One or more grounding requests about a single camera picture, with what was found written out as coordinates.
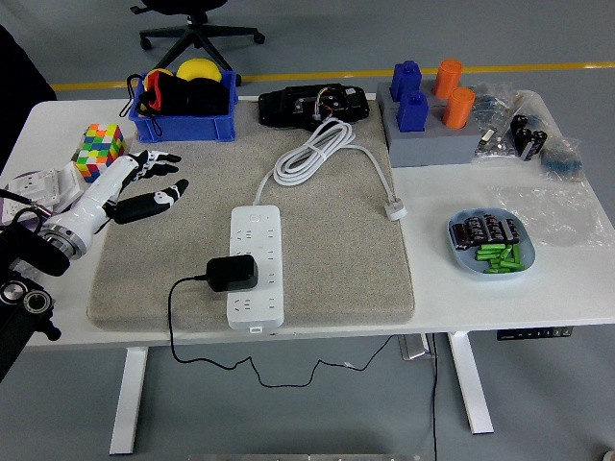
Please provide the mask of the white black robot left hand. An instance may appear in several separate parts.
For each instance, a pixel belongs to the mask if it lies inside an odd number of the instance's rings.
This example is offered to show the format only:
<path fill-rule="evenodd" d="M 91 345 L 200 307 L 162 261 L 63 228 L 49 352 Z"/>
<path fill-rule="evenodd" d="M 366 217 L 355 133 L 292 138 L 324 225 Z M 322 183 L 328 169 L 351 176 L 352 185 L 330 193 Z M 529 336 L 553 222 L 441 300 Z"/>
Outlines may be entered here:
<path fill-rule="evenodd" d="M 178 172 L 180 161 L 178 156 L 149 150 L 118 158 L 72 208 L 50 218 L 40 235 L 68 258 L 81 258 L 91 248 L 93 236 L 110 220 L 120 225 L 132 223 L 161 214 L 178 202 L 188 187 L 186 179 L 126 200 L 120 200 L 119 195 L 133 182 Z"/>

